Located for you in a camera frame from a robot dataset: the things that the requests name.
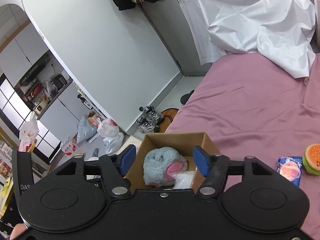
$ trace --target pink bed sheet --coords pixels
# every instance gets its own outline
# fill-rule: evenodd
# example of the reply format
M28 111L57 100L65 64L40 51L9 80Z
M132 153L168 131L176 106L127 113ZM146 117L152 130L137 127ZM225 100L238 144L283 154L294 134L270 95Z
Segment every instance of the pink bed sheet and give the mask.
M206 132L233 160L254 155L276 168L279 156L302 156L320 143L320 54L308 85L258 53L220 58L166 132L191 131ZM303 171L300 188L310 200L302 230L320 239L320 176Z

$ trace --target light blue plush toy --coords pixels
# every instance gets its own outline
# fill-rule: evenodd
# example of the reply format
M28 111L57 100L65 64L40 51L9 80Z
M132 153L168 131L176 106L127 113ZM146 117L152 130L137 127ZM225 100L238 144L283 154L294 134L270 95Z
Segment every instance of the light blue plush toy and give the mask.
M175 184L171 174L186 171L187 168L187 160L176 149L162 147L146 155L143 163L143 179L146 185L170 186Z

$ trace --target fluffy fur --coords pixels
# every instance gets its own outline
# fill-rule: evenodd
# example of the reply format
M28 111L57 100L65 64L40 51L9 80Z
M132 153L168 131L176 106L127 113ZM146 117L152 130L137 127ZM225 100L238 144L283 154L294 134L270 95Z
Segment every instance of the fluffy fur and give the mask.
M160 186L170 186L175 184L174 181L168 181L166 177L166 170L168 166L174 161L183 163L181 171L186 171L188 163L176 149L171 147L162 147L154 149L146 155L143 163L143 179L146 185L153 183Z

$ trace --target blue snack package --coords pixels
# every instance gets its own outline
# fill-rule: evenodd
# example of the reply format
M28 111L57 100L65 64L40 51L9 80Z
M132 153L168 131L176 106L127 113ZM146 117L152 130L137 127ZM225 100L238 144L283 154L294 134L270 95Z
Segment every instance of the blue snack package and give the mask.
M302 157L279 157L277 172L299 187L302 171Z

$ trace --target white sheet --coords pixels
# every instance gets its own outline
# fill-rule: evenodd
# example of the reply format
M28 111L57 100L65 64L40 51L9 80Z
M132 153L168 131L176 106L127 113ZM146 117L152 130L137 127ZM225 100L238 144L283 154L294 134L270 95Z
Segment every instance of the white sheet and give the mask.
M315 54L315 6L309 0L179 0L201 65L259 52L294 78L308 77Z

